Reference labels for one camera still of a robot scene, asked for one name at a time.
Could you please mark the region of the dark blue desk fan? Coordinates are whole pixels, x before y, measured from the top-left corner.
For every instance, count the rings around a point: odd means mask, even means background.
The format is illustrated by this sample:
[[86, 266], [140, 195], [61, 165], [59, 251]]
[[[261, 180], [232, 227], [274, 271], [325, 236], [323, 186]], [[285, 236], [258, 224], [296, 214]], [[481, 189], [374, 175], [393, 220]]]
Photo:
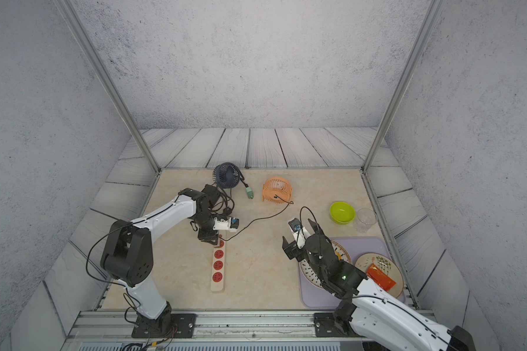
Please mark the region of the dark blue desk fan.
[[232, 162], [224, 162], [217, 165], [212, 175], [214, 183], [223, 190], [233, 189], [239, 183], [245, 184], [242, 172]]

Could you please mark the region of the green USB plug adapter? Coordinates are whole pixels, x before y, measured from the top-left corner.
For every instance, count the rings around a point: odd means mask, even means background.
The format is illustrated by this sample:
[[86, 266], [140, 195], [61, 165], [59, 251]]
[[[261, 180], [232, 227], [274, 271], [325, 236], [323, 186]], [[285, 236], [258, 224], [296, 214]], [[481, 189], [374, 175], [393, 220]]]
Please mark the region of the green USB plug adapter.
[[249, 199], [253, 199], [254, 198], [254, 192], [253, 192], [252, 188], [251, 187], [246, 187], [245, 190], [246, 190], [247, 197]]

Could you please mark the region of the beige power strip red sockets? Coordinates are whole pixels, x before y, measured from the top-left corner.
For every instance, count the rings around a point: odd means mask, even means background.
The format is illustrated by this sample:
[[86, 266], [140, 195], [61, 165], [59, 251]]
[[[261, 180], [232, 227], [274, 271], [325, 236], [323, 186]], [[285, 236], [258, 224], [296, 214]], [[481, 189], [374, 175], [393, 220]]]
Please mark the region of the beige power strip red sockets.
[[212, 273], [210, 290], [214, 293], [224, 291], [225, 286], [225, 259], [226, 247], [222, 238], [219, 239], [218, 245], [213, 249], [212, 256]]

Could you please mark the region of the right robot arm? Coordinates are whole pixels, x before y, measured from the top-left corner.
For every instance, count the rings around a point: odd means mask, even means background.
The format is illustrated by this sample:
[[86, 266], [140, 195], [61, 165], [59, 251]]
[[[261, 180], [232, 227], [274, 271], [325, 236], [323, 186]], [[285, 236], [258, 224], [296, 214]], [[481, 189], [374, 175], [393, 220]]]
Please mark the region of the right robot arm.
[[474, 350], [474, 339], [460, 326], [429, 320], [392, 297], [365, 272], [335, 254], [320, 225], [297, 218], [288, 225], [294, 237], [282, 248], [289, 259], [307, 263], [325, 291], [340, 303], [333, 311], [339, 333], [367, 337], [389, 350]]

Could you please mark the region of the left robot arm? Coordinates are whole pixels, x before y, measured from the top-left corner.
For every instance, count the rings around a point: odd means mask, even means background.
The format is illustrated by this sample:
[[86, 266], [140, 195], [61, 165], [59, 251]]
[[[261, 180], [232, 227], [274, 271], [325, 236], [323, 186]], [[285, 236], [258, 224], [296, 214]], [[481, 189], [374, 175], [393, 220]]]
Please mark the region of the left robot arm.
[[207, 184], [202, 192], [186, 188], [169, 203], [130, 222], [117, 220], [105, 236], [100, 266], [126, 289], [136, 304], [137, 313], [145, 320], [159, 320], [171, 310], [161, 296], [152, 276], [154, 244], [158, 238], [186, 219], [193, 223], [198, 240], [216, 247], [220, 232], [235, 232], [239, 220], [231, 211], [219, 214], [218, 205], [223, 193]]

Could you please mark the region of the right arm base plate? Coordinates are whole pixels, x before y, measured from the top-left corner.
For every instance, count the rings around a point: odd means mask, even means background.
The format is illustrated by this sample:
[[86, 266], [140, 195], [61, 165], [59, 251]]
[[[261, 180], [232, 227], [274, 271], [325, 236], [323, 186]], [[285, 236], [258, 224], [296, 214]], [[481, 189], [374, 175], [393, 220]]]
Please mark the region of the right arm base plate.
[[342, 320], [340, 317], [335, 317], [332, 312], [314, 313], [313, 323], [315, 335], [318, 338], [347, 338], [358, 336], [347, 321]]

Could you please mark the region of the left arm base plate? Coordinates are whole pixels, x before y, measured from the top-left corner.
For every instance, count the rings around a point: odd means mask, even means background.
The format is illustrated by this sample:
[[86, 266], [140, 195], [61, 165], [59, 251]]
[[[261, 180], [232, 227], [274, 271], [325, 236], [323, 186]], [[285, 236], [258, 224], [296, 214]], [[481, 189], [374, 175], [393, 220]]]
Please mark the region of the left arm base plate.
[[196, 314], [161, 314], [150, 320], [141, 314], [137, 316], [131, 333], [133, 339], [190, 339], [196, 324]]

